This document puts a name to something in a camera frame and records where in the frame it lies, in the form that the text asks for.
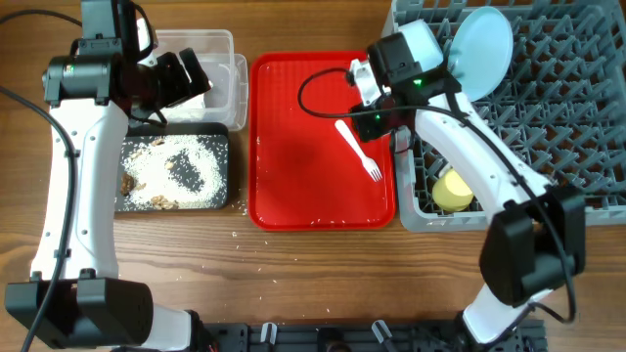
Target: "white fork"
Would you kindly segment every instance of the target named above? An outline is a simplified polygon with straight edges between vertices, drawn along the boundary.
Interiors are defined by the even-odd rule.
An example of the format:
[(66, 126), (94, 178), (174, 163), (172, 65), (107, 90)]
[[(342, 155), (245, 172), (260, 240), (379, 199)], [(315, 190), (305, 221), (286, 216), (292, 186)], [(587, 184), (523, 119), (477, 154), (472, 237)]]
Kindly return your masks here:
[(370, 174), (372, 179), (376, 182), (380, 181), (382, 179), (382, 174), (380, 174), (379, 166), (376, 165), (376, 162), (372, 158), (365, 156), (365, 153), (361, 150), (361, 146), (359, 146), (359, 143), (354, 138), (354, 135), (352, 135), (352, 131), (350, 131), (348, 125), (346, 125), (343, 120), (339, 119), (335, 122), (335, 128), (339, 131), (341, 136), (343, 136), (343, 139), (345, 139), (350, 147), (352, 147), (352, 150), (359, 155), (361, 161), (363, 162), (363, 167)]

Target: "wooden table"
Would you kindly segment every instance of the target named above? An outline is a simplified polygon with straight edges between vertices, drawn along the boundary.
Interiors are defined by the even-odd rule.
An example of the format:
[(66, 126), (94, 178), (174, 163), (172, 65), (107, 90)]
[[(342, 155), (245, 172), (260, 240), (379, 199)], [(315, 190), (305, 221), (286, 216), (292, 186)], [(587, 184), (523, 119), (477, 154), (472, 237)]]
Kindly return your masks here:
[[(78, 0), (15, 3), (0, 0), (0, 15), (27, 6), (80, 17)], [(229, 29), (248, 63), (270, 51), (363, 49), (380, 36), (389, 7), (376, 0), (142, 4), (156, 28)], [(1, 84), (45, 107), (41, 73), (79, 35), (69, 23), (39, 16), (3, 25)], [(264, 233), (240, 208), (247, 198), (247, 131), (232, 141), (235, 207), (116, 216), (122, 279), (148, 283), (156, 302), (194, 309), (212, 323), (452, 318), (474, 299), (482, 285), (477, 258), (484, 233), (412, 234), (397, 218), (375, 232)], [(0, 98), (1, 287), (27, 279), (45, 216), (50, 146), (50, 128), (41, 118)], [(551, 350), (626, 349), (625, 230), (588, 230), (587, 269), (575, 280), (578, 321), (564, 327), (538, 314), (547, 318)], [(564, 313), (564, 289), (548, 303)], [(0, 331), (0, 351), (21, 347), (25, 329), (4, 309)], [(36, 342), (33, 350), (47, 348)]]

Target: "wire dish rack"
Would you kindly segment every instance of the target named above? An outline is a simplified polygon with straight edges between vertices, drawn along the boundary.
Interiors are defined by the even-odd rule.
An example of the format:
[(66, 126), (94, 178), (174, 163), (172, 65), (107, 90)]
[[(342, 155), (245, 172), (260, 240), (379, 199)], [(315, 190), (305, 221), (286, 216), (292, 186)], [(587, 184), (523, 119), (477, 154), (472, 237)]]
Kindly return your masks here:
[[(588, 225), (626, 224), (626, 25), (618, 0), (393, 0), (383, 36), (415, 20), (428, 23), (444, 52), (477, 7), (494, 6), (514, 33), (511, 66), (500, 86), (475, 102), (478, 113), (523, 161), (556, 183), (583, 190)], [(400, 133), (398, 145), (409, 134)], [(432, 199), (446, 160), (417, 142), (395, 157), (401, 220), (410, 231), (481, 230), (474, 202), (448, 213)]]

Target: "yellow cup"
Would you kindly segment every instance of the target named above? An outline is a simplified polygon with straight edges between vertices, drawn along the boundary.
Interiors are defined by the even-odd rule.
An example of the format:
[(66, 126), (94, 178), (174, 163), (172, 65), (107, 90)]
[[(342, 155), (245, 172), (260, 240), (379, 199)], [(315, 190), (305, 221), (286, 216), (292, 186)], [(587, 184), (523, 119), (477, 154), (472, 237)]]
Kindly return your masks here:
[(432, 198), (446, 211), (461, 211), (470, 205), (473, 192), (454, 169), (448, 170), (432, 188)]

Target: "clear plastic container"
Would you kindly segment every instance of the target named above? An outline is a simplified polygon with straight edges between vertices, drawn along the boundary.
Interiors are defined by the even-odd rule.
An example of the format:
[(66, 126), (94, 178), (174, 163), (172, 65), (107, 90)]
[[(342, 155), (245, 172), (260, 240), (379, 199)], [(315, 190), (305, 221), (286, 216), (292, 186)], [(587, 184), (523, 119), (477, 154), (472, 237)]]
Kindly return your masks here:
[(157, 30), (156, 38), (156, 57), (166, 52), (178, 55), (186, 48), (194, 49), (213, 85), (203, 96), (197, 96), (175, 108), (161, 110), (167, 121), (220, 122), (231, 131), (244, 128), (247, 115), (247, 64), (243, 55), (234, 54), (231, 32), (223, 29)]

